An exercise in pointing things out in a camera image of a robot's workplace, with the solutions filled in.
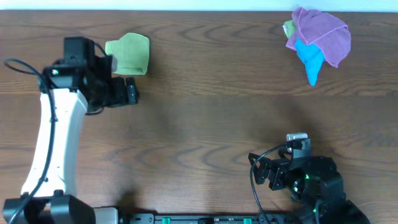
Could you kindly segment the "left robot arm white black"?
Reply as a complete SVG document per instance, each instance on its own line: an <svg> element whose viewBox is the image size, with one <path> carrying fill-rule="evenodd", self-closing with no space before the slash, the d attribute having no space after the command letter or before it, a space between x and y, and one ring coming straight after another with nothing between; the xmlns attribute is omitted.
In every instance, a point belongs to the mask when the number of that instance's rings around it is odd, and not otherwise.
<svg viewBox="0 0 398 224"><path fill-rule="evenodd" d="M39 80L41 119L34 160L19 198L7 199L8 223L117 223L114 207L93 208L76 197L76 155L83 120L105 108L134 105L133 78L113 77L112 55L99 44L67 37L63 58L41 72L24 63L22 73Z"/></svg>

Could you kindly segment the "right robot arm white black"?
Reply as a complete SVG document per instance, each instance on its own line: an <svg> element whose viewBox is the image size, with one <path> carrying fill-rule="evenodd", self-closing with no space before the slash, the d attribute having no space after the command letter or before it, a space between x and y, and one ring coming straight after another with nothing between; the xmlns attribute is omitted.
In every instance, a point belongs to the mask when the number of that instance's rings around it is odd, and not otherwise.
<svg viewBox="0 0 398 224"><path fill-rule="evenodd" d="M268 159L250 153L252 184L269 181L273 191L287 189L302 208L292 212L266 212L260 208L259 223L369 223L367 216L346 198L344 182L330 157L282 156Z"/></svg>

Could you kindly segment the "light green cloth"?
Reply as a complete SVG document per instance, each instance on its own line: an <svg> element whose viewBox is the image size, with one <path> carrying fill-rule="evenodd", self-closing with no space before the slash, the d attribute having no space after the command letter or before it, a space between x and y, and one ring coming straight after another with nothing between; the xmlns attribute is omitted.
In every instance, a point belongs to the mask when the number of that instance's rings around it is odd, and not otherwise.
<svg viewBox="0 0 398 224"><path fill-rule="evenodd" d="M107 55L114 55L118 60L118 75L145 75L150 57L150 40L146 36L127 33L119 40L107 41Z"/></svg>

